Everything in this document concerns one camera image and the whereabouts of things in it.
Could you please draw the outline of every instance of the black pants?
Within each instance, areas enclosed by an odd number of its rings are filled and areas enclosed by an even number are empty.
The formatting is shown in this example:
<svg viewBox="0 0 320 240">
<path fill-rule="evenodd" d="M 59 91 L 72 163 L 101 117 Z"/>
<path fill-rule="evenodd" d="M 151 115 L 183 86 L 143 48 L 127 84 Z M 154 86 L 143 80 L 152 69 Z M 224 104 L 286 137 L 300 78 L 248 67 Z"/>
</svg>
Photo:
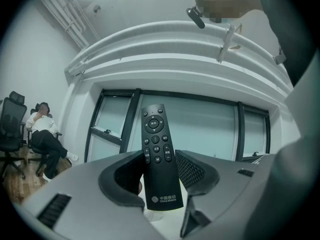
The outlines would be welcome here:
<svg viewBox="0 0 320 240">
<path fill-rule="evenodd" d="M 48 130 L 35 131 L 32 134 L 32 144 L 38 149 L 48 152 L 49 156 L 44 174 L 49 179 L 52 179 L 59 159 L 65 158 L 68 151 Z"/>
</svg>

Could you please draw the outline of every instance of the chair backrest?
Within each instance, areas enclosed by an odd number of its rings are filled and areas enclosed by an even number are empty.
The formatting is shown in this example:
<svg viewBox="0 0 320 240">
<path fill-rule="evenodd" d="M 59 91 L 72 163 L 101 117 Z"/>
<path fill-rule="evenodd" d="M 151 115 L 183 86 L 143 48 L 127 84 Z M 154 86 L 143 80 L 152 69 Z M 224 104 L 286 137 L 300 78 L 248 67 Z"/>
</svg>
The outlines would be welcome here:
<svg viewBox="0 0 320 240">
<path fill-rule="evenodd" d="M 21 122 L 26 111 L 26 105 L 6 97 L 3 101 L 0 118 L 0 135 L 4 135 L 8 138 L 19 138 L 21 136 Z"/>
<path fill-rule="evenodd" d="M 15 92 L 15 91 L 12 91 L 10 93 L 9 98 L 16 101 L 16 102 L 19 102 L 21 104 L 25 104 L 25 96 L 22 96 L 21 94 Z"/>
</svg>

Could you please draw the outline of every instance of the white bracket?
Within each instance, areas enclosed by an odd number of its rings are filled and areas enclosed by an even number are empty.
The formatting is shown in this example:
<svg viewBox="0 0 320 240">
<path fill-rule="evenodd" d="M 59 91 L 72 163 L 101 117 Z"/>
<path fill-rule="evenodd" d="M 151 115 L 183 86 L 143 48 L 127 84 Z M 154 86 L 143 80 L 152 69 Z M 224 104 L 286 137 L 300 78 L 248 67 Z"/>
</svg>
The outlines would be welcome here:
<svg viewBox="0 0 320 240">
<path fill-rule="evenodd" d="M 235 32 L 236 32 L 236 27 L 233 25 L 230 25 L 230 28 L 227 31 L 227 33 L 223 39 L 224 44 L 221 47 L 218 58 L 216 59 L 219 63 L 222 63 L 222 61 L 224 60 L 224 57 L 225 57 L 226 52 L 228 51 L 228 49 L 231 45 L 231 41 L 232 41 L 232 38 L 233 38 Z"/>
</svg>

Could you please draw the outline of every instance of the remote control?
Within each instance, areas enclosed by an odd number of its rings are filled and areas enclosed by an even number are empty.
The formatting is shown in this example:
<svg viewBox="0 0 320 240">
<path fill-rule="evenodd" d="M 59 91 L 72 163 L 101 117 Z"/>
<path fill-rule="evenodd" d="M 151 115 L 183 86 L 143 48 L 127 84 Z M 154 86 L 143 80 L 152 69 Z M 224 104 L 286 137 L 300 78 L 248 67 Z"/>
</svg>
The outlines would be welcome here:
<svg viewBox="0 0 320 240">
<path fill-rule="evenodd" d="M 154 211 L 181 208 L 184 203 L 165 106 L 146 106 L 141 117 L 146 207 Z"/>
</svg>

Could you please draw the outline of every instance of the office chair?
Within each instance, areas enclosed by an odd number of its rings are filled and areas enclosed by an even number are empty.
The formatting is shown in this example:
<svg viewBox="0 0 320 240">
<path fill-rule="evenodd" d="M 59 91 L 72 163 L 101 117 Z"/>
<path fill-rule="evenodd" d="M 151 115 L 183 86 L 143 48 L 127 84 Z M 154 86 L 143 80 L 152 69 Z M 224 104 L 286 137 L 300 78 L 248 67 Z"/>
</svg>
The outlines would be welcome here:
<svg viewBox="0 0 320 240">
<path fill-rule="evenodd" d="M 9 95 L 9 98 L 16 101 L 16 102 L 19 102 L 21 104 L 25 104 L 25 96 L 22 96 L 21 94 L 15 92 L 15 91 L 12 91 Z M 21 122 L 21 126 L 22 126 L 22 130 L 21 130 L 21 136 L 22 136 L 22 139 L 21 139 L 21 144 L 20 144 L 20 147 L 22 148 L 24 146 L 24 135 L 25 135 L 25 126 L 26 126 L 26 123 L 25 122 Z"/>
<path fill-rule="evenodd" d="M 32 108 L 30 110 L 30 115 L 32 115 L 34 112 L 38 112 L 39 108 L 40 108 L 40 105 L 37 103 L 35 108 Z M 37 177 L 39 177 L 40 176 L 39 170 L 41 169 L 41 167 L 43 165 L 45 165 L 47 163 L 49 154 L 48 154 L 47 150 L 43 150 L 43 149 L 37 148 L 36 146 L 34 146 L 32 144 L 32 129 L 31 128 L 27 128 L 27 131 L 28 131 L 28 136 L 27 136 L 28 148 L 32 149 L 33 153 L 41 155 L 41 157 L 29 158 L 29 159 L 27 159 L 27 161 L 28 161 L 28 164 L 30 164 L 30 161 L 40 162 L 38 167 L 37 167 L 37 169 L 36 169 L 36 171 L 35 171 L 35 175 Z M 58 139 L 58 137 L 61 136 L 61 135 L 62 134 L 60 132 L 57 132 L 55 134 L 55 137 Z"/>
<path fill-rule="evenodd" d="M 22 119 L 27 111 L 27 106 L 23 103 L 25 97 L 13 92 L 3 101 L 2 114 L 0 119 L 0 151 L 4 152 L 5 157 L 0 157 L 0 161 L 4 161 L 1 169 L 0 181 L 4 181 L 4 173 L 8 165 L 13 166 L 22 174 L 22 178 L 26 176 L 24 172 L 14 163 L 15 161 L 24 160 L 21 157 L 11 157 L 10 152 L 19 151 L 23 139 L 20 131 Z"/>
</svg>

